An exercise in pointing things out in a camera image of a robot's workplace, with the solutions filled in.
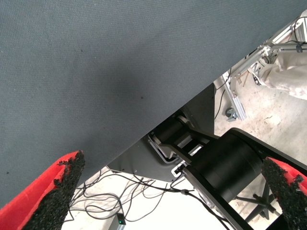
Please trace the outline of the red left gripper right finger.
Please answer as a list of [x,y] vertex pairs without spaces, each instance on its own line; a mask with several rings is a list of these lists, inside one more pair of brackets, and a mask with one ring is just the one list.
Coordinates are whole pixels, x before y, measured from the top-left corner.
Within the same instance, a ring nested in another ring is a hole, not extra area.
[[307,177],[274,158],[263,160],[261,173],[278,201],[290,230],[307,228]]

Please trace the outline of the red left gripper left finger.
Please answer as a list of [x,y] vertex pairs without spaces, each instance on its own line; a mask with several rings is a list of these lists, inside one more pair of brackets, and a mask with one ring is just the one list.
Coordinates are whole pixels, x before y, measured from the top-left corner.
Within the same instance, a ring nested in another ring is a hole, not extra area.
[[60,230],[85,166],[80,150],[50,165],[0,210],[2,230]]

